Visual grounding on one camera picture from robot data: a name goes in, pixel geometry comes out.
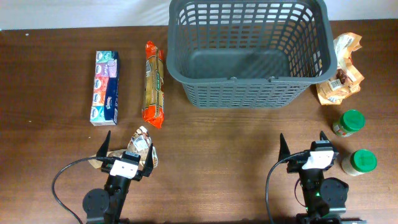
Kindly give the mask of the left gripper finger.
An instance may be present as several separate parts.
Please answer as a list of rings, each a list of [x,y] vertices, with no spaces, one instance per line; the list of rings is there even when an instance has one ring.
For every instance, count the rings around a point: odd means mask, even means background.
[[[107,156],[110,137],[111,137],[111,131],[108,131],[104,142],[102,143],[102,145],[100,146],[100,148],[98,149],[98,151],[96,153],[97,157],[106,157]]]
[[[154,163],[153,163],[153,144],[150,145],[149,151],[147,153],[146,162],[143,168],[143,176],[149,177],[153,171]]]

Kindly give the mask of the green lid jar with label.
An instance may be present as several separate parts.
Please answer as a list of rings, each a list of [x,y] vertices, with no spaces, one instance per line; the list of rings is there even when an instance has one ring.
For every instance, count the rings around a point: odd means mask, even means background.
[[[332,130],[337,136],[349,137],[361,130],[366,124],[364,115],[358,110],[348,110],[337,119]]]

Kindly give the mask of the green lid peanut butter jar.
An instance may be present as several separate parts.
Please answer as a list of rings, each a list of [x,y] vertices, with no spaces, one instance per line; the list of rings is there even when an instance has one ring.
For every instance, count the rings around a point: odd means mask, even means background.
[[[346,156],[341,162],[343,171],[351,176],[358,176],[373,171],[377,167],[377,158],[373,152],[360,149]]]

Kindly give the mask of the orange snack bag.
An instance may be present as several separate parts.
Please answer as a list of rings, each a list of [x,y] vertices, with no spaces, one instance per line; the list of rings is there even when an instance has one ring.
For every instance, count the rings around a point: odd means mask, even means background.
[[[349,96],[361,90],[364,76],[353,65],[351,54],[362,46],[361,36],[352,32],[339,35],[333,46],[337,58],[336,73],[327,81],[316,84],[321,105],[340,105]]]

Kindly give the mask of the red spaghetti packet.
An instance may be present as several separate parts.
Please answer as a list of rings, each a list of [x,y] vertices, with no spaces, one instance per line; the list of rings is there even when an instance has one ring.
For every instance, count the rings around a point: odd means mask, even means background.
[[[146,43],[142,118],[158,129],[164,122],[164,52],[152,41]]]

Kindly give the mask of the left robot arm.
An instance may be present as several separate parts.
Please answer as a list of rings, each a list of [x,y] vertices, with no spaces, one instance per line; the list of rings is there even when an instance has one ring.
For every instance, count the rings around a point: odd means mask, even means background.
[[[104,156],[101,171],[108,174],[102,189],[89,191],[82,202],[87,223],[123,224],[129,219],[121,218],[121,212],[132,181],[140,181],[149,177],[153,171],[153,145],[149,146],[143,169],[139,169],[139,154],[124,151],[121,157],[108,157],[111,134],[108,133],[104,143],[97,151],[98,156]]]

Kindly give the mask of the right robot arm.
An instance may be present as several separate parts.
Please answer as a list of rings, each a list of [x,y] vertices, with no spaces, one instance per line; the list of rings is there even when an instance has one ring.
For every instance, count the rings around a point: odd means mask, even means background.
[[[366,223],[359,218],[342,218],[346,212],[349,185],[340,179],[324,177],[338,157],[338,150],[324,132],[310,149],[291,154],[284,135],[280,135],[279,163],[287,164],[287,173],[299,175],[306,212],[296,215],[297,223]]]

